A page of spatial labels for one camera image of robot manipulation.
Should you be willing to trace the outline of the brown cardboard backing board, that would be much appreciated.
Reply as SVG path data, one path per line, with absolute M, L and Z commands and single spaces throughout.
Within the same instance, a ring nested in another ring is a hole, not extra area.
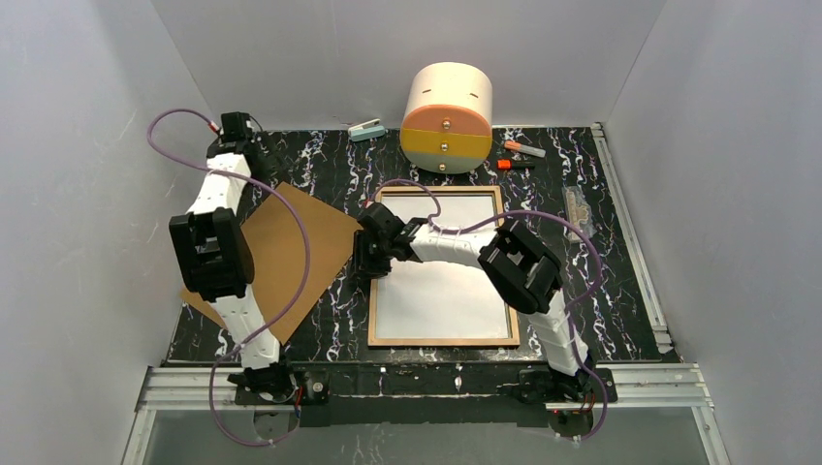
M 279 184 L 276 191 L 299 214 L 311 254 L 309 275 L 300 298 L 270 328 L 270 332 L 285 343 L 350 260 L 354 232 L 360 225 L 355 218 L 290 184 Z M 273 196 L 254 210 L 241 230 L 254 259 L 254 296 L 263 316 L 269 320 L 290 301 L 300 283 L 304 270 L 300 230 L 284 204 Z

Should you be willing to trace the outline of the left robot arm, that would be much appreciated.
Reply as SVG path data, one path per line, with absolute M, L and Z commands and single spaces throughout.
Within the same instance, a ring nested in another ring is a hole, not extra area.
M 280 359 L 279 341 L 263 327 L 252 289 L 254 261 L 237 217 L 256 163 L 254 123 L 246 112 L 222 114 L 200 192 L 169 229 L 186 289 L 209 304 L 239 347 L 242 371 L 230 382 L 270 400 L 287 399 L 296 382 Z

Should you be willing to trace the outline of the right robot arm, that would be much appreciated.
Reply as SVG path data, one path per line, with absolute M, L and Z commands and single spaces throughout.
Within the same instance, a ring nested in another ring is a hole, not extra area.
M 383 278 L 393 262 L 460 264 L 481 269 L 501 299 L 527 317 L 548 363 L 548 391 L 529 401 L 566 398 L 591 408 L 607 399 L 602 379 L 572 315 L 581 299 L 563 302 L 561 262 L 522 217 L 507 211 L 475 225 L 445 228 L 432 215 L 402 220 L 380 202 L 360 214 L 354 264 L 366 278 Z

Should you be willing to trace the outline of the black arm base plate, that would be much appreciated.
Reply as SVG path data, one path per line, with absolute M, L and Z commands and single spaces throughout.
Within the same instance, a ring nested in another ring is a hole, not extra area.
M 237 387 L 242 406 L 297 407 L 304 427 L 392 423 L 557 425 L 584 434 L 618 400 L 611 370 L 574 377 L 545 362 L 301 362 L 276 391 Z

